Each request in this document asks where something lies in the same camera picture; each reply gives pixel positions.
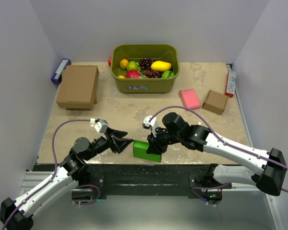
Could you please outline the green paper box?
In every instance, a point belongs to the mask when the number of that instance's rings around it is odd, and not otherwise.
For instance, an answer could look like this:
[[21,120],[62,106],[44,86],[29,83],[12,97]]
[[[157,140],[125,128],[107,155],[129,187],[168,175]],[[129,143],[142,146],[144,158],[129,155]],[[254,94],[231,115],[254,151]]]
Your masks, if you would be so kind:
[[133,156],[135,158],[139,158],[142,160],[154,161],[154,162],[161,162],[162,156],[157,154],[148,154],[147,150],[149,147],[148,142],[134,140],[133,142]]

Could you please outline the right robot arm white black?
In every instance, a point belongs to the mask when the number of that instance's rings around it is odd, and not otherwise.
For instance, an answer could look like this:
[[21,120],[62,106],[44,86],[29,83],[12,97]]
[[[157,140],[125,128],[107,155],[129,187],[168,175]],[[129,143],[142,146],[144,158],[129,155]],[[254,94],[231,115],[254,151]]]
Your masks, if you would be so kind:
[[153,116],[146,116],[142,122],[143,128],[151,131],[147,137],[148,154],[162,155],[168,145],[180,143],[189,150],[215,154],[237,164],[212,165],[199,183],[209,188],[226,183],[249,184],[266,194],[280,195],[287,171],[280,150],[266,151],[239,144],[202,125],[189,125],[175,112],[165,115],[162,123],[164,128],[159,127]]

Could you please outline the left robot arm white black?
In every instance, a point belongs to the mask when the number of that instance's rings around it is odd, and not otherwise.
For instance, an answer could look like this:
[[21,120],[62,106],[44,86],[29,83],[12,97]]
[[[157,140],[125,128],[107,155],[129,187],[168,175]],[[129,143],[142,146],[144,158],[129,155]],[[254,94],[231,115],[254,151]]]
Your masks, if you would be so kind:
[[3,229],[29,230],[33,226],[33,216],[49,205],[54,199],[74,188],[89,185],[86,161],[111,149],[114,153],[123,152],[133,142],[125,138],[127,132],[107,128],[98,139],[90,141],[78,138],[69,154],[46,179],[22,196],[12,200],[6,198],[0,206],[0,221]]

